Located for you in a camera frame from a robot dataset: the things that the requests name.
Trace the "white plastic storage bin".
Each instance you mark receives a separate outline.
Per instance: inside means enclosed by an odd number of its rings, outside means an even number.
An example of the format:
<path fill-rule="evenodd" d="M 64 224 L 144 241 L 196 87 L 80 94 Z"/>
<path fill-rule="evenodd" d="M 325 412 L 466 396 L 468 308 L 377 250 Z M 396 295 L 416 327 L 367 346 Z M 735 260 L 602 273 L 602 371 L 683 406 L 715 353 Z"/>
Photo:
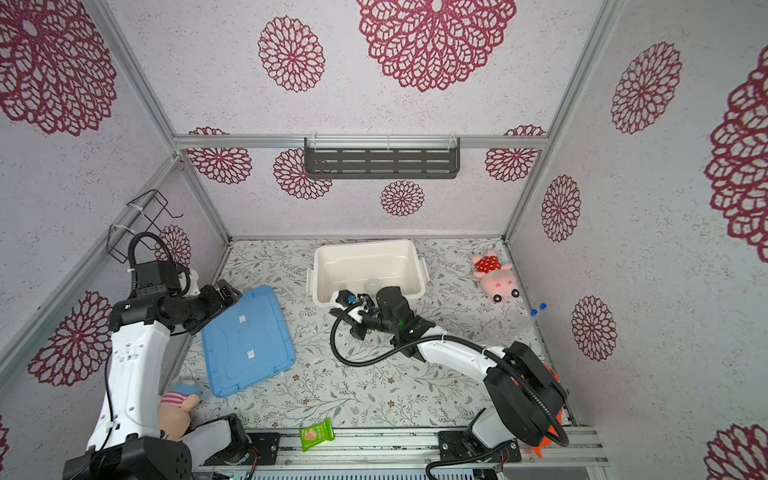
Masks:
<path fill-rule="evenodd" d="M 330 308 L 333 292 L 366 293 L 364 283 L 370 278 L 382 280 L 385 287 L 399 286 L 412 305 L 430 281 L 426 261 L 410 240 L 345 243 L 315 250 L 313 266 L 306 271 L 306 292 L 316 306 Z"/>

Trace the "blue plastic bin lid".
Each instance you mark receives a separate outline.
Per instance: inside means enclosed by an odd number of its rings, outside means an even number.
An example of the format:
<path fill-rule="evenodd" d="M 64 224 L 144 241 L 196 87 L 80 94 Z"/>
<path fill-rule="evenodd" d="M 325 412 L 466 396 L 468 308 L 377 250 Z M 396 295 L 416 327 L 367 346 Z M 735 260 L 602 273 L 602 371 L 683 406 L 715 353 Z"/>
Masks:
<path fill-rule="evenodd" d="M 296 354 L 269 286 L 242 298 L 201 331 L 212 394 L 226 398 L 288 370 Z"/>

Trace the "white round dish large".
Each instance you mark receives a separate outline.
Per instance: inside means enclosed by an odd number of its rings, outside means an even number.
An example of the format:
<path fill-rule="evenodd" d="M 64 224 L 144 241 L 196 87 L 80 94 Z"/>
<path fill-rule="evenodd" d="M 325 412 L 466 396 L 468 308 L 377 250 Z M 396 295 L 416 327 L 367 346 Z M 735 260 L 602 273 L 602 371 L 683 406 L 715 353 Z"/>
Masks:
<path fill-rule="evenodd" d="M 385 283 L 377 278 L 370 278 L 364 283 L 364 291 L 375 296 L 379 290 L 385 287 Z"/>

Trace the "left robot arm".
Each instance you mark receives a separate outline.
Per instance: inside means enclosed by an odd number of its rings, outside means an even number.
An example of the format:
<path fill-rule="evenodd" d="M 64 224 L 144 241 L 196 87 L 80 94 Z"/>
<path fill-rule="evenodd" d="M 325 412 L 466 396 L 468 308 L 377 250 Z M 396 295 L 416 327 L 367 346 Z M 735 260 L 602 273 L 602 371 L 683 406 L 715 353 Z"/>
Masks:
<path fill-rule="evenodd" d="M 198 333 L 242 294 L 225 280 L 195 286 L 190 269 L 169 253 L 138 262 L 135 250 L 144 239 L 170 250 L 149 231 L 128 244 L 131 290 L 109 317 L 104 401 L 85 454 L 65 463 L 65 479 L 190 479 L 210 459 L 239 462 L 251 453 L 250 437 L 234 414 L 185 427 L 178 440 L 161 427 L 160 366 L 173 331 Z"/>

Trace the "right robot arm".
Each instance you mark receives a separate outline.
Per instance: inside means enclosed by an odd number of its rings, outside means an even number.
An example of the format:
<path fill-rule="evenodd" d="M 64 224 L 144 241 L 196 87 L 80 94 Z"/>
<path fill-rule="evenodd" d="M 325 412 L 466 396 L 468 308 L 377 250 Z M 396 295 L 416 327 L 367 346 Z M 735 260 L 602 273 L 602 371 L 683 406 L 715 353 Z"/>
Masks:
<path fill-rule="evenodd" d="M 538 448 L 545 442 L 566 448 L 570 438 L 559 418 L 568 394 L 555 374 L 526 344 L 485 346 L 456 336 L 416 314 L 397 286 L 375 296 L 337 290 L 331 296 L 332 338 L 346 323 L 351 335 L 365 339 L 370 331 L 390 335 L 390 350 L 368 360 L 351 360 L 330 345 L 342 364 L 364 368 L 402 354 L 422 363 L 454 370 L 482 384 L 492 405 L 470 422 L 461 440 L 466 452 L 453 459 L 429 463 L 427 478 L 437 468 L 490 460 L 522 442 Z"/>

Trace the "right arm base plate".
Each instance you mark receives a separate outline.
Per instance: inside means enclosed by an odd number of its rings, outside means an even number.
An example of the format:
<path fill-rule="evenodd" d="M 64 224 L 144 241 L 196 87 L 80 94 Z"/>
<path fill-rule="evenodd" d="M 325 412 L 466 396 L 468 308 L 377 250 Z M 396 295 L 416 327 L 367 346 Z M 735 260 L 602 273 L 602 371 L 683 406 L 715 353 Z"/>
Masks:
<path fill-rule="evenodd" d="M 441 461 L 467 460 L 480 453 L 488 453 L 491 447 L 471 437 L 468 433 L 458 430 L 442 430 L 438 432 L 438 448 Z M 514 440 L 509 446 L 491 455 L 486 455 L 480 462 L 506 464 L 519 463 L 522 459 L 521 450 Z"/>

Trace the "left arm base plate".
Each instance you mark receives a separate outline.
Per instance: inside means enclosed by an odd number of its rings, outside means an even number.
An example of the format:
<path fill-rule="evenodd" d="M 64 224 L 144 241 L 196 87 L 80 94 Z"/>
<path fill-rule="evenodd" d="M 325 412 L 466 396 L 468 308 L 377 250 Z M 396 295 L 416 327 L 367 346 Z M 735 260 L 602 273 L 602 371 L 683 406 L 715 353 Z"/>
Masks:
<path fill-rule="evenodd" d="M 250 432 L 213 455 L 204 466 L 248 466 L 276 464 L 281 435 Z"/>

